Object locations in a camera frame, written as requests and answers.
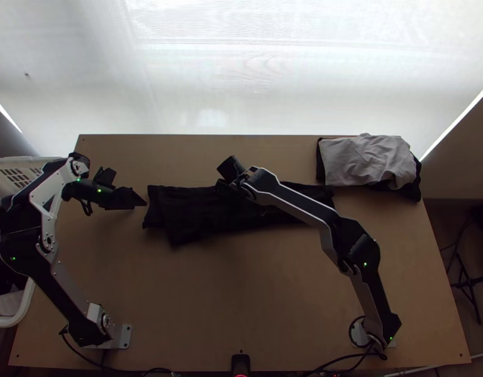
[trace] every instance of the black cloth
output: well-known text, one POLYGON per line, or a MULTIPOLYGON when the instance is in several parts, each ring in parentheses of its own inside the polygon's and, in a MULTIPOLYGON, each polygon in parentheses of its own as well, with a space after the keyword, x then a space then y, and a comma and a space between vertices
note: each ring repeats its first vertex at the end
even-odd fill
MULTIPOLYGON (((281 183, 334 208, 328 187, 281 183)), ((301 222, 272 205, 253 203, 223 184, 194 188, 149 185, 147 192, 150 204, 142 227, 163 228, 172 246, 222 232, 301 222)))
MULTIPOLYGON (((324 168, 324 162, 322 160, 322 155, 320 153, 320 140, 323 138, 319 138, 316 144, 316 176, 315 179, 319 182, 325 183, 325 175, 327 172, 324 168)), ((399 195, 402 195, 413 202, 419 202, 421 200, 421 191, 419 190, 419 184, 421 182, 420 171, 421 171, 421 162, 413 155, 414 162, 416 163, 416 178, 411 183, 406 183, 404 186, 399 188, 398 190, 393 190, 388 186, 390 180, 383 180, 377 182, 373 185, 364 185, 368 186, 371 190, 375 191, 393 191, 399 195)))

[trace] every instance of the bright light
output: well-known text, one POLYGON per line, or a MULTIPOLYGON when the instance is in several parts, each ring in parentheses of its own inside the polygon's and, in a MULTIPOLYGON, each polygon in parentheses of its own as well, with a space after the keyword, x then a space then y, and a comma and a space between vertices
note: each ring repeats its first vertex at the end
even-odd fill
POLYGON ((19 127, 16 125, 16 123, 11 119, 11 117, 9 116, 8 112, 2 107, 2 105, 0 104, 0 112, 2 113, 3 116, 5 116, 9 122, 11 122, 11 124, 21 133, 23 133, 22 130, 19 129, 19 127))
POLYGON ((447 127, 446 130, 444 130, 444 132, 441 134, 441 136, 439 136, 437 138, 436 141, 433 142, 433 144, 430 146, 430 148, 427 149, 427 151, 425 153, 423 153, 423 156, 419 159, 420 161, 423 161, 423 159, 425 157, 428 156, 428 154, 430 152, 432 152, 432 149, 434 149, 436 147, 437 144, 439 144, 442 139, 444 139, 446 137, 446 135, 448 133, 451 132, 451 130, 453 128, 455 128, 455 126, 462 121, 462 119, 469 113, 470 110, 472 110, 472 108, 483 98, 483 89, 479 92, 479 94, 477 95, 476 98, 474 98, 474 100, 472 100, 472 102, 467 106, 467 108, 463 111, 463 113, 461 113, 458 118, 456 118, 454 120, 454 122, 451 124, 451 126, 447 127))

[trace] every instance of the metal bracket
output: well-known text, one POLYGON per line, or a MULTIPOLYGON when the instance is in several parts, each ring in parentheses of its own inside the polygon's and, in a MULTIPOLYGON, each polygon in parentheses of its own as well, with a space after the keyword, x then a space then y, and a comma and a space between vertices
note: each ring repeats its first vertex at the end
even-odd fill
MULTIPOLYGON (((352 329, 352 339, 353 341, 355 341, 355 343, 360 345, 364 345, 369 342, 369 335, 367 335, 367 333, 365 332, 361 322, 354 323, 352 329)), ((388 343, 387 347, 397 347, 397 341, 395 339, 392 339, 392 341, 388 343)))
POLYGON ((115 325, 112 324, 113 328, 111 332, 114 334, 114 339, 102 343, 98 346, 86 346, 84 348, 97 348, 97 349, 126 349, 130 346, 131 337, 131 325, 122 324, 115 325))

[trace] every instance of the white wall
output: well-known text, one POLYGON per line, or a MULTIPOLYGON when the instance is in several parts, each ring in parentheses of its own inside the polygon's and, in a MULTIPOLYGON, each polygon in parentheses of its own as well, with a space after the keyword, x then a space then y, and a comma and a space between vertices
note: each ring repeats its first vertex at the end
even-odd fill
POLYGON ((483 200, 483 98, 422 165, 424 198, 483 200))
POLYGON ((483 1, 0 0, 0 103, 43 155, 370 132, 421 156, 482 88, 483 1))

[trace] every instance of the gray cloth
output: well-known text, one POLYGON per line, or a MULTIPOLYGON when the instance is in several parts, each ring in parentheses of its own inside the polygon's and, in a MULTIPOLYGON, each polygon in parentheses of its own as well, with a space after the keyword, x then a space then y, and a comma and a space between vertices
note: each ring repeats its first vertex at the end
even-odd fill
POLYGON ((325 184, 358 186, 390 180, 397 190, 416 178, 416 162, 409 144, 400 136, 372 136, 322 139, 320 154, 325 168, 325 184))

